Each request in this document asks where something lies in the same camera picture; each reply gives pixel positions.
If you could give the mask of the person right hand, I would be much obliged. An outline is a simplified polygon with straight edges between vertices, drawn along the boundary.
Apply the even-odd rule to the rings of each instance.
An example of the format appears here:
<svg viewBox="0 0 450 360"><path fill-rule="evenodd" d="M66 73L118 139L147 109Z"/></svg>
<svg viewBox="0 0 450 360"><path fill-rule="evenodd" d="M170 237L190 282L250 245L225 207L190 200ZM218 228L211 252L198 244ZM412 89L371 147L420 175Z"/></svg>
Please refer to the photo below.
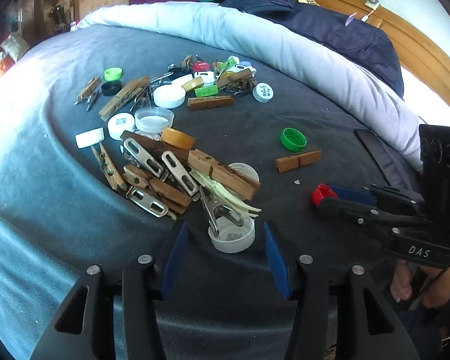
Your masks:
<svg viewBox="0 0 450 360"><path fill-rule="evenodd" d="M446 270L419 266L416 273L427 275L425 284L420 289L421 303L426 308L444 306L450 300L450 266ZM413 293L412 271L404 260L398 260L393 272L390 292L396 303L408 301Z"/></svg>

